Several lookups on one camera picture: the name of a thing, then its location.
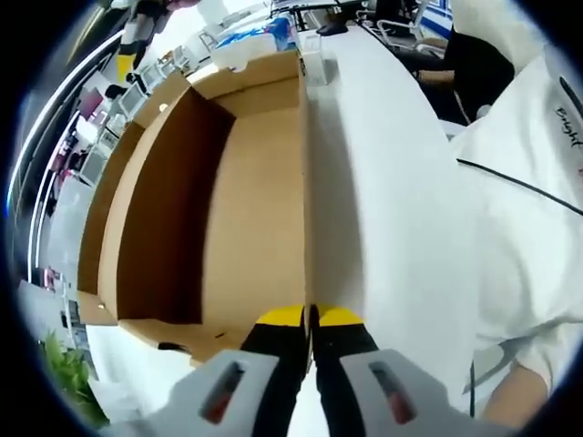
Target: cardboard box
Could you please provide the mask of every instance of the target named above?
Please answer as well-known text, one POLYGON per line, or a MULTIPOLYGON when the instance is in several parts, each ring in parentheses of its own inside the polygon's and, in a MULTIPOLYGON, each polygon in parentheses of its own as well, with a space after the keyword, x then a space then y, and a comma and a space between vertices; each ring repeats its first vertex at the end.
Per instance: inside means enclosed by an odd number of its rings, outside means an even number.
POLYGON ((202 362, 238 349, 263 313, 310 300, 298 73, 288 51, 156 89, 89 210, 85 323, 119 324, 202 362))

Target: white shirt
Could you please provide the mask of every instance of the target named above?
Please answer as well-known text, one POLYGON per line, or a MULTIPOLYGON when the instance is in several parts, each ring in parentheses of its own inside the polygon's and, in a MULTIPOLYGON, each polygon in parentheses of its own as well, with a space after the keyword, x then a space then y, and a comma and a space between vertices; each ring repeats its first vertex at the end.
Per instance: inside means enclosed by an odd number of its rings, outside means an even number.
MULTIPOLYGON (((583 211, 583 120, 564 98, 538 57, 452 140, 458 157, 583 211)), ((583 335, 583 216, 482 169, 460 170, 486 218, 478 344, 534 336, 517 359, 552 390, 583 335)))
POLYGON ((537 26, 511 0, 450 0, 455 31, 494 46, 516 74, 543 48, 537 26))

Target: desk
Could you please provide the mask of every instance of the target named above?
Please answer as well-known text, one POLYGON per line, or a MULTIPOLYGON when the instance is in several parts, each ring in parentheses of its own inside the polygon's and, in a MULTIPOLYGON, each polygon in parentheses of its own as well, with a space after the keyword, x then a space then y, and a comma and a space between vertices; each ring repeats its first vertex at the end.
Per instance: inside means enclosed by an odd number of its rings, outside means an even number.
MULTIPOLYGON (((470 193, 435 112, 382 44, 351 27, 323 38, 322 50, 332 81, 309 89, 311 120, 318 120, 311 126, 318 146, 311 158, 319 300, 362 315, 380 348, 416 362, 458 404, 477 308, 479 246, 470 193)), ((212 73, 212 66, 205 69, 212 73)), ((122 382, 144 397, 145 412, 193 371, 186 355, 155 351, 119 327, 87 327, 87 334, 101 355, 94 358, 98 373, 123 374, 122 382), (143 370, 128 371, 136 362, 143 370), (163 384, 151 382, 150 374, 163 374, 163 384)), ((311 426, 305 418, 312 407, 298 408, 303 420, 294 426, 311 426)))
POLYGON ((296 25, 300 31, 305 31, 306 24, 303 21, 303 11, 313 11, 317 9, 328 9, 342 5, 360 5, 361 0, 273 0, 271 2, 271 16, 289 12, 295 18, 296 25))

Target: green plant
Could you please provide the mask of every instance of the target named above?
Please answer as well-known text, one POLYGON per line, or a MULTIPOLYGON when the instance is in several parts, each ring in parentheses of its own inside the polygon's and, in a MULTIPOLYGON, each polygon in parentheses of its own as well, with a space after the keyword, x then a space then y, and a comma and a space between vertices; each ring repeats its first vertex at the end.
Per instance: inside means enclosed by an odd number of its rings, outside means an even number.
POLYGON ((64 396, 92 425, 106 425, 107 417, 89 387, 89 368, 83 353, 63 350, 55 333, 48 334, 41 345, 48 369, 64 396))

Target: white desk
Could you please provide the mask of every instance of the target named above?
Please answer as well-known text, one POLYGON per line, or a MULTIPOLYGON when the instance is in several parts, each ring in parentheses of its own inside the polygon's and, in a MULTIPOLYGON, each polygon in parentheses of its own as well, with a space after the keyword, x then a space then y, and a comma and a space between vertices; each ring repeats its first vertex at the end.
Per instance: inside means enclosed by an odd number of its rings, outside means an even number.
MULTIPOLYGON (((318 119, 312 159, 320 301, 361 314, 380 348, 418 363, 458 402, 476 319, 471 198, 433 109, 396 58, 360 28, 324 38, 322 48, 333 80, 309 90, 318 119)), ((160 405, 156 391, 165 399, 171 383, 192 371, 176 352, 149 350, 120 328, 106 329, 110 340, 99 330, 87 327, 92 350, 103 340, 95 348, 103 351, 101 368, 138 387, 146 411, 160 405), (112 346, 120 341, 139 345, 112 346), (136 362, 151 369, 123 371, 136 362), (163 373, 164 383, 144 387, 146 373, 163 373)))

